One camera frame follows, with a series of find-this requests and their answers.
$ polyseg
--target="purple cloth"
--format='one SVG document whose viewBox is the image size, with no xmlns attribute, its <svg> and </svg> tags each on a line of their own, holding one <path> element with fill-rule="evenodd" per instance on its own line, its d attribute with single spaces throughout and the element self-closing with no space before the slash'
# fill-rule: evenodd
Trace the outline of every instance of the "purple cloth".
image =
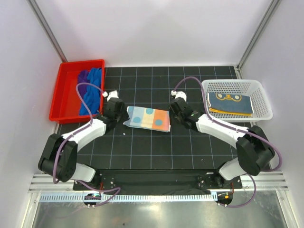
<svg viewBox="0 0 304 228">
<path fill-rule="evenodd" d="M 87 79 L 88 74 L 89 74 L 89 72 L 87 70 L 81 71 L 78 75 L 77 84 L 82 83 L 82 82 L 90 83 L 90 80 Z M 84 95 L 86 94 L 86 87 L 87 87 L 86 85 L 82 85 L 82 86 L 78 87 L 79 93 L 82 98 L 84 98 Z"/>
</svg>

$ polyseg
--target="gray floor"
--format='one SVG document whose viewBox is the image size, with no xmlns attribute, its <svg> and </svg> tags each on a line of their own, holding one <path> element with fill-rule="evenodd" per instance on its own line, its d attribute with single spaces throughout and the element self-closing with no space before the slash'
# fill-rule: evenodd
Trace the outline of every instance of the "gray floor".
<svg viewBox="0 0 304 228">
<path fill-rule="evenodd" d="M 235 192 L 233 204 L 246 202 L 252 192 Z M 82 203 L 40 203 L 34 228 L 286 228 L 275 191 L 260 191 L 239 209 L 215 202 L 114 203 L 81 209 Z M 57 219 L 54 216 L 66 216 Z"/>
</svg>

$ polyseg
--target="white grid line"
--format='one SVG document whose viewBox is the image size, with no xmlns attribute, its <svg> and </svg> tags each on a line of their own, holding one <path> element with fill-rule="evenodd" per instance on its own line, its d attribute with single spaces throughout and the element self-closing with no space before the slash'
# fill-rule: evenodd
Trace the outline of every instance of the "white grid line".
<svg viewBox="0 0 304 228">
<path fill-rule="evenodd" d="M 153 77 L 158 77 L 158 76 L 165 76 L 165 75 L 153 75 Z M 180 77 L 182 75 L 170 75 L 170 77 Z M 202 75 L 202 77 L 210 77 L 214 75 Z M 107 77 L 120 77 L 119 75 L 110 75 Z M 136 77 L 135 75 L 122 75 L 122 77 Z M 151 75 L 138 75 L 138 77 L 151 77 Z"/>
<path fill-rule="evenodd" d="M 91 166 L 91 164 L 92 164 L 94 145 L 95 145 L 95 140 L 93 140 L 93 146 L 92 146 L 92 152 L 91 152 L 91 159 L 90 159 L 90 166 Z"/>
<path fill-rule="evenodd" d="M 117 88 L 107 88 L 107 90 L 109 91 L 109 90 L 116 90 Z M 137 90 L 166 90 L 166 89 L 168 89 L 168 88 L 137 88 Z M 133 89 L 133 88 L 122 88 L 122 89 L 120 89 L 120 90 L 135 90 L 135 89 Z"/>
<path fill-rule="evenodd" d="M 186 78 L 186 76 L 185 76 L 185 67 L 183 66 L 182 69 L 184 71 L 184 78 Z M 186 80 L 184 81 L 184 83 L 185 83 L 185 90 L 186 90 L 186 94 L 187 94 Z M 190 137 L 190 148 L 191 148 L 191 155 L 192 155 L 192 168 L 194 169 L 192 140 L 191 140 L 191 129 L 189 129 L 189 137 Z"/>
<path fill-rule="evenodd" d="M 136 68 L 136 76 L 135 76 L 134 106 L 135 106 L 135 100 L 136 100 L 136 83 L 137 83 L 137 68 Z M 131 164 L 132 164 L 133 131 L 134 131 L 134 128 L 132 128 L 132 137 L 131 137 L 130 168 L 131 168 Z"/>
<path fill-rule="evenodd" d="M 217 72 L 215 70 L 215 66 L 213 67 L 213 69 L 214 69 L 215 78 L 217 79 L 218 77 L 217 77 Z"/>
<path fill-rule="evenodd" d="M 232 76 L 231 68 L 230 68 L 230 67 L 229 67 L 229 71 L 230 71 L 231 78 L 233 79 L 233 76 Z"/>
<path fill-rule="evenodd" d="M 169 90 L 169 102 L 170 102 L 170 77 L 169 77 L 169 67 L 168 67 L 168 90 Z M 172 147 L 172 126 L 170 129 L 170 139 L 171 139 L 171 167 L 173 169 L 173 147 Z"/>
<path fill-rule="evenodd" d="M 151 77 L 151 108 L 152 108 L 152 97 L 153 97 L 153 67 L 152 67 L 152 77 Z M 152 130 L 151 130 L 151 143 L 150 143 L 150 154 L 151 154 L 151 157 L 150 157 L 150 169 L 152 169 Z"/>
<path fill-rule="evenodd" d="M 123 68 L 120 70 L 118 96 L 119 96 L 119 91 L 120 91 L 120 83 L 122 81 L 122 73 L 123 73 Z M 112 147 L 111 147 L 111 157 L 110 157 L 109 169 L 111 168 L 111 163 L 112 163 L 112 154 L 113 154 L 113 145 L 114 145 L 114 134 L 115 134 L 115 128 L 113 129 L 113 139 L 112 139 Z"/>
<path fill-rule="evenodd" d="M 132 135 L 114 135 L 115 137 L 132 137 Z M 103 137 L 113 137 L 113 135 L 104 135 Z M 189 135 L 133 135 L 133 137 L 189 137 Z M 192 135 L 192 137 L 209 137 L 208 135 Z"/>
<path fill-rule="evenodd" d="M 150 102 L 136 102 L 137 104 L 150 104 Z M 187 102 L 188 104 L 201 104 L 201 102 Z M 133 102 L 125 102 L 127 105 L 133 105 Z M 169 104 L 168 102 L 152 102 L 152 104 Z"/>
<path fill-rule="evenodd" d="M 91 156 L 90 154 L 78 154 L 79 156 Z M 93 156 L 130 156 L 129 154 L 93 154 Z M 151 156 L 150 154 L 133 154 L 133 157 L 134 156 Z M 214 154 L 214 155 L 211 155 L 211 154 L 194 154 L 194 155 L 190 155 L 190 154 L 174 154 L 174 155 L 170 155 L 170 154 L 153 154 L 152 156 L 193 156 L 193 157 L 199 157 L 199 156 L 231 156 L 230 154 L 227 155 L 227 154 Z"/>
<path fill-rule="evenodd" d="M 60 129 L 59 129 L 59 133 L 58 133 L 59 135 L 61 135 L 60 133 L 61 133 L 62 125 L 63 125 L 63 124 L 61 124 Z"/>
</svg>

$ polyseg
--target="navy blue towel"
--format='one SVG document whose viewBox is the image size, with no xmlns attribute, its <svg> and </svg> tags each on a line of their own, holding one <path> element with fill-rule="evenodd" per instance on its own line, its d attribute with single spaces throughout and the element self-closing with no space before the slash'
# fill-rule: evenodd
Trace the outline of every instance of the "navy blue towel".
<svg viewBox="0 0 304 228">
<path fill-rule="evenodd" d="M 239 94 L 207 93 L 209 111 L 251 116 L 251 97 Z"/>
</svg>

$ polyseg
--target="metal post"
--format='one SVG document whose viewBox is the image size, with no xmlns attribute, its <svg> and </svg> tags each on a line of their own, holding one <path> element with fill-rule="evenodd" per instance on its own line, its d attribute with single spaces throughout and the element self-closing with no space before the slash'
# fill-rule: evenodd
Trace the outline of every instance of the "metal post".
<svg viewBox="0 0 304 228">
<path fill-rule="evenodd" d="M 58 44 L 50 26 L 48 25 L 45 17 L 43 16 L 43 13 L 41 12 L 38 4 L 36 3 L 36 0 L 27 0 L 30 7 L 33 9 L 38 21 L 40 22 L 43 30 L 45 31 L 47 37 L 49 38 L 49 40 L 51 41 L 54 49 L 56 50 L 57 54 L 59 55 L 59 57 L 61 58 L 62 62 L 67 62 L 67 58 L 65 56 L 65 54 L 63 53 L 60 45 Z"/>
</svg>

